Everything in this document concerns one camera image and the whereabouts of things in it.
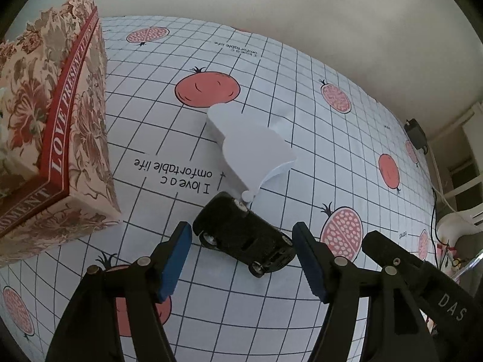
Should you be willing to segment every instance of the blue gripper pad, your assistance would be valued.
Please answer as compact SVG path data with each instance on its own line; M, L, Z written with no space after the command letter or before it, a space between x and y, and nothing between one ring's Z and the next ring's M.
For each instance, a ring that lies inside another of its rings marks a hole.
M297 222L292 228L292 243L312 294L324 301L327 297L324 276L313 252L317 242L304 222Z
M193 239L193 233L189 223L179 222L170 241L178 235L178 240L175 242L171 255L166 261L166 265L161 274L161 288L158 291L158 297L161 302L166 301L166 299L173 294L183 269L184 262L188 256L191 241Z

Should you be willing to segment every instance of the table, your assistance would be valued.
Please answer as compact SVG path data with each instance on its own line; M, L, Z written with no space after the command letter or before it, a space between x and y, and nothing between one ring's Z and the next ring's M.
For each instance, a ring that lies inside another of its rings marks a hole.
M255 213L288 235L305 221L327 242L334 214L351 216L362 226L349 242L360 267L377 269L357 246L372 230L434 262L424 157L359 86L288 45L224 25L129 16L105 17L102 26L110 167L124 220L0 270L0 316L33 362L44 360L89 265L99 257L109 266L149 255L178 221L192 222L229 188L221 152L205 129L214 103L230 102L274 129L298 157L288 174L262 186ZM367 303L360 303L351 361L361 353ZM125 304L117 307L126 361L134 362ZM257 279L242 263L202 248L197 237L175 293L158 306L178 362L306 361L326 310L296 258Z

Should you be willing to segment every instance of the white wall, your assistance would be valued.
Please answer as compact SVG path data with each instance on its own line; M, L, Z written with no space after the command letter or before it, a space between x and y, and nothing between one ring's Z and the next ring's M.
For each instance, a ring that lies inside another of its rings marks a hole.
M8 36L63 1L30 0ZM340 71L400 119L416 117L428 136L483 93L483 47L453 0L96 1L102 16L192 17L273 37Z

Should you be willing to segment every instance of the floral box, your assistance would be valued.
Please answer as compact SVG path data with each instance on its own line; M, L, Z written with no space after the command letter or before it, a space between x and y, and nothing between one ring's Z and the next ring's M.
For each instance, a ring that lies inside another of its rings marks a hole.
M0 45L0 267L115 224L106 54L94 0Z

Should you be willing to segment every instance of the toy car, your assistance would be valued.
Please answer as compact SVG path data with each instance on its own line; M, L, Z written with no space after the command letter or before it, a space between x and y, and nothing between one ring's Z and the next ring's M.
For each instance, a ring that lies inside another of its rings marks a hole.
M295 257L291 239L226 192L218 193L193 222L201 245L218 249L248 266L261 278Z

